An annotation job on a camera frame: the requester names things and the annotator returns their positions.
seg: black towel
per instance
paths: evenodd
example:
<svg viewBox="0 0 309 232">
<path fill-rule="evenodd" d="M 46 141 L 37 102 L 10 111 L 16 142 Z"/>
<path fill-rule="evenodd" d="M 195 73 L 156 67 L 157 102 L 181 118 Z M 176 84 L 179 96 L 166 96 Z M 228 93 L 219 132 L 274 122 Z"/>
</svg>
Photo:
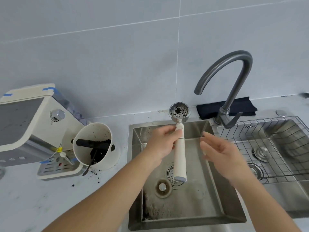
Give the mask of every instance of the black towel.
<svg viewBox="0 0 309 232">
<path fill-rule="evenodd" d="M 197 105 L 196 109 L 200 118 L 206 120 L 212 117 L 216 117 L 220 107 L 224 105 L 225 101 L 217 103 L 208 103 Z M 230 107 L 230 116 L 235 116 L 238 112 L 242 112 L 242 116 L 255 116 L 257 108 L 252 105 L 249 97 L 237 98 L 234 100 Z"/>
</svg>

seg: hand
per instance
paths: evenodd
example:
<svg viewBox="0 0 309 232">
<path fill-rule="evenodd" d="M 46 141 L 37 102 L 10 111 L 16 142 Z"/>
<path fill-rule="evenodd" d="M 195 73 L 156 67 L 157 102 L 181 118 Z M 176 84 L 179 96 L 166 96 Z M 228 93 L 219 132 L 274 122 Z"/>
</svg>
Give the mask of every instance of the hand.
<svg viewBox="0 0 309 232">
<path fill-rule="evenodd" d="M 167 125 L 152 131 L 152 135 L 143 152 L 152 157 L 155 167 L 160 165 L 162 158 L 171 152 L 173 143 L 182 136 L 182 131 L 175 131 L 175 128 L 174 125 Z"/>
<path fill-rule="evenodd" d="M 232 185 L 254 177 L 235 144 L 207 132 L 203 132 L 203 136 L 200 138 L 200 146 L 204 158 L 213 162 L 216 170 Z"/>
</svg>

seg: white countertop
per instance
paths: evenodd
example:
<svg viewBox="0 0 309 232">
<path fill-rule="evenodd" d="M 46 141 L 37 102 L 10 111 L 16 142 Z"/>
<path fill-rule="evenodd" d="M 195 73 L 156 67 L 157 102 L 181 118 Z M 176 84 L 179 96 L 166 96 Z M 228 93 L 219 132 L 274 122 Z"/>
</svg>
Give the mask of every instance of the white countertop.
<svg viewBox="0 0 309 232">
<path fill-rule="evenodd" d="M 259 111 L 282 109 L 293 114 L 309 126 L 309 99 L 298 95 L 287 97 L 272 97 L 252 100 Z M 198 117 L 196 108 L 191 111 L 191 117 Z M 107 171 L 95 171 L 82 177 L 56 179 L 51 181 L 38 180 L 39 164 L 24 164 L 6 168 L 5 176 L 0 180 L 0 231 L 1 232 L 39 232 L 59 215 L 73 207 L 82 199 L 93 193 L 127 162 L 127 146 L 129 125 L 153 121 L 170 120 L 168 110 L 126 114 L 90 119 L 91 122 L 101 122 L 109 126 L 115 145 L 121 147 L 118 163 Z M 216 226 L 196 226 L 191 231 L 254 231 L 252 223 L 248 222 Z M 309 218 L 295 219 L 303 231 L 309 230 Z M 128 231 L 127 218 L 121 231 Z M 168 231 L 183 231 L 184 228 L 168 229 Z"/>
</svg>

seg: gray faucet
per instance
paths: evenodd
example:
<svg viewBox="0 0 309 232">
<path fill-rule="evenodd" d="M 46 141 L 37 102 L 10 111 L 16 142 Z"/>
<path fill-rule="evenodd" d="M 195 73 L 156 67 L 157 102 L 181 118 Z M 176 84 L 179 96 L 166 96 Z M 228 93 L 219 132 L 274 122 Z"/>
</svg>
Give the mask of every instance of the gray faucet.
<svg viewBox="0 0 309 232">
<path fill-rule="evenodd" d="M 225 104 L 220 107 L 217 117 L 215 117 L 214 121 L 217 124 L 223 124 L 223 126 L 226 129 L 230 129 L 233 127 L 239 117 L 243 114 L 242 112 L 239 112 L 236 114 L 236 116 L 231 119 L 229 116 L 230 113 L 230 106 L 232 105 L 235 97 L 237 96 L 240 88 L 244 84 L 253 63 L 252 55 L 248 51 L 244 50 L 237 50 L 234 52 L 231 52 L 222 58 L 220 58 L 217 62 L 215 62 L 213 65 L 211 65 L 210 68 L 204 73 L 204 75 L 200 78 L 198 84 L 195 87 L 194 93 L 197 95 L 201 95 L 203 93 L 203 90 L 205 86 L 208 84 L 208 82 L 211 80 L 211 78 L 220 71 L 223 67 L 230 64 L 231 62 L 242 60 L 243 62 L 243 68 L 229 94 L 227 97 L 227 100 Z"/>
</svg>

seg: person's left hand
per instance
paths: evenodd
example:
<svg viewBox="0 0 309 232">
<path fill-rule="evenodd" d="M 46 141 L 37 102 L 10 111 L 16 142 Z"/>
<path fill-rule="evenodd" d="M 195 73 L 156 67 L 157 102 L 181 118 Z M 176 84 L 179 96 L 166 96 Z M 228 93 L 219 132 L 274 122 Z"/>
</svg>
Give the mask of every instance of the person's left hand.
<svg viewBox="0 0 309 232">
<path fill-rule="evenodd" d="M 175 125 L 166 125 L 152 131 L 143 152 L 153 158 L 156 167 L 160 165 L 162 158 L 171 152 L 173 143 L 182 136 L 182 131 L 175 131 L 175 128 Z"/>
</svg>

